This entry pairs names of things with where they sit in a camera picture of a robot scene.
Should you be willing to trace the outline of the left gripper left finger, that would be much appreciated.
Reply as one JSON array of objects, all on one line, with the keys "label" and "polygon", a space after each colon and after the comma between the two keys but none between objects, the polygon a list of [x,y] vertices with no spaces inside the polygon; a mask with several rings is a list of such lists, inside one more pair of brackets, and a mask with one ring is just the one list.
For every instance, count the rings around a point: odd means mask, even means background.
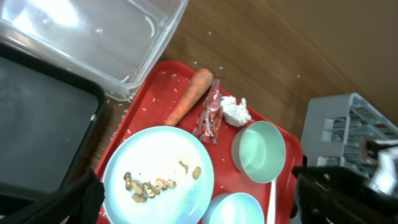
[{"label": "left gripper left finger", "polygon": [[1,218],[1,224],[95,224],[105,200],[104,184],[91,169],[74,183]]}]

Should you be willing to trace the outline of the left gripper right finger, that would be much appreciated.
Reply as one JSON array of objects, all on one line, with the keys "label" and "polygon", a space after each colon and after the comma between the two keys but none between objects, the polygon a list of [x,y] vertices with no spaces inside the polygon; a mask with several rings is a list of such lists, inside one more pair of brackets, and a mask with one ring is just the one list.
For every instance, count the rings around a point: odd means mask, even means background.
[{"label": "left gripper right finger", "polygon": [[296,166],[292,174],[301,223],[397,224],[397,198],[369,188],[369,180],[352,170]]}]

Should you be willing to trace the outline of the white plastic spoon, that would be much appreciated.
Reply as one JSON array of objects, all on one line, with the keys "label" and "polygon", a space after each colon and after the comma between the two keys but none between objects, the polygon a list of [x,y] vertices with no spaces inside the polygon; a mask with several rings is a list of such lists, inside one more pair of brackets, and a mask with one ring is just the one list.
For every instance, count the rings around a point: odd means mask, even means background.
[{"label": "white plastic spoon", "polygon": [[276,179],[271,181],[271,189],[269,195],[269,205],[267,210],[267,224],[275,224],[275,210],[276,210]]}]

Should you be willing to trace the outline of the green bowl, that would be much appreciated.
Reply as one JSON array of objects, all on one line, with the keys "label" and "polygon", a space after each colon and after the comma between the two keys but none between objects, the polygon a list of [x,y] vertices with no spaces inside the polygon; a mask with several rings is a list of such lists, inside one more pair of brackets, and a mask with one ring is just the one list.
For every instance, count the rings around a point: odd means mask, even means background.
[{"label": "green bowl", "polygon": [[231,157],[239,171],[263,184],[276,179],[282,172],[286,146],[276,126],[267,121],[256,121],[235,135]]}]

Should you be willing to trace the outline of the light blue bowl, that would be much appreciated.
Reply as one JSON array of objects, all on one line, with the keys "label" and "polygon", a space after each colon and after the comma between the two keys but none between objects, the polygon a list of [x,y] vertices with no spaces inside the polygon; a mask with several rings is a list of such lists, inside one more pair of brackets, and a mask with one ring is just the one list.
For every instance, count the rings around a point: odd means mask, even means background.
[{"label": "light blue bowl", "polygon": [[244,192],[224,193],[209,204],[202,224],[265,224],[260,203]]}]

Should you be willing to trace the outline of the white tissue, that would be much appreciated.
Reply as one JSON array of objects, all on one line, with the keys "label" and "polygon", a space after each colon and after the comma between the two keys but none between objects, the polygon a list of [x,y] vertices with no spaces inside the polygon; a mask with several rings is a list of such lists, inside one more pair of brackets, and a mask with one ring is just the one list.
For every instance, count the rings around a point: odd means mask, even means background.
[{"label": "white tissue", "polygon": [[232,126],[244,126],[252,120],[249,110],[247,109],[246,99],[242,98],[240,104],[233,96],[222,96],[221,107],[223,110],[223,117],[226,122]]}]

